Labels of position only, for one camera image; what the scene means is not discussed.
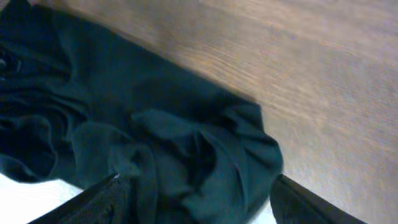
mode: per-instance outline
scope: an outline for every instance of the dark green cloth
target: dark green cloth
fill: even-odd
[[[0,48],[22,68],[0,82],[2,173],[83,189],[131,175],[139,223],[243,223],[264,203],[282,156],[257,104],[95,24],[6,10]]]

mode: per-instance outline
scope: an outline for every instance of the wooden surface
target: wooden surface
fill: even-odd
[[[398,223],[395,0],[47,4],[254,98],[290,178],[368,223]]]

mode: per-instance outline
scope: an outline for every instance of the brown wood grain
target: brown wood grain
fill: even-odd
[[[398,223],[395,0],[42,3],[256,99],[290,178],[368,223]]]

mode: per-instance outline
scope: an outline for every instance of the white surface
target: white surface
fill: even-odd
[[[80,192],[82,190],[62,180],[20,184],[0,174],[0,223],[29,223]],[[251,224],[276,224],[269,203]]]

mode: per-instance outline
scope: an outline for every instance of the cloth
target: cloth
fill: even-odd
[[[12,0],[0,49],[0,171],[14,180],[88,189],[117,173],[134,180],[137,223],[244,223],[281,172],[257,104],[103,27]]]

